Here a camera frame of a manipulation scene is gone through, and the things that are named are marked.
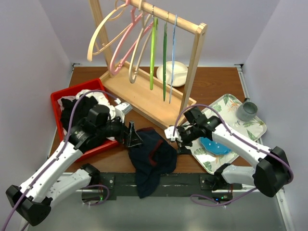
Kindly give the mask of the navy tank top red trim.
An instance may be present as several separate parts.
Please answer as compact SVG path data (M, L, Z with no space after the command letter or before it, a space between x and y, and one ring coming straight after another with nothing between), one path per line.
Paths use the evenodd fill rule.
M150 196L163 174L172 173L177 165L177 150L152 127L141 128L137 134L143 143L128 149L135 167L135 183L140 199Z

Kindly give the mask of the light blue wire hanger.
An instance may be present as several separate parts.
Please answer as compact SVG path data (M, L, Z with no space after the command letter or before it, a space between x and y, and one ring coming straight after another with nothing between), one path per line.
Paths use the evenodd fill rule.
M172 89L174 81L174 65L175 65L175 43L176 43L176 27L177 27L178 15L175 15L175 22L173 25L173 37L172 37L172 60L171 60L171 79L170 79L170 93L169 93L169 104L171 104Z

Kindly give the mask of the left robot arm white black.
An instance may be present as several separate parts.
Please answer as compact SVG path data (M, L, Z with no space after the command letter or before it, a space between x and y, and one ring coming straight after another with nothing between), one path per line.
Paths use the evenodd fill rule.
M84 153L97 148L113 137L126 147L142 144L134 123L125 126L125 115L132 106L128 102L115 107L116 116L110 118L109 108L97 104L80 119L66 135L53 155L20 186L11 185L6 195L15 211L31 226L40 224L61 200L78 189L102 187L100 171L84 164L72 176L59 180L67 168Z

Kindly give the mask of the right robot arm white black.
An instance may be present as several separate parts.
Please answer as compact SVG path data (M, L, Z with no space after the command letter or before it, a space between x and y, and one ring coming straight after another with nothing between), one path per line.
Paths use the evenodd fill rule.
M186 107L180 112L189 122L188 128L175 125L171 138L179 147L187 146L200 137L208 138L231 149L248 163L248 167L223 164L210 177L212 189L226 189L230 184L252 185L267 197L273 197L284 185L294 179L285 151L276 146L269 148L232 129L215 112L206 117L199 105Z

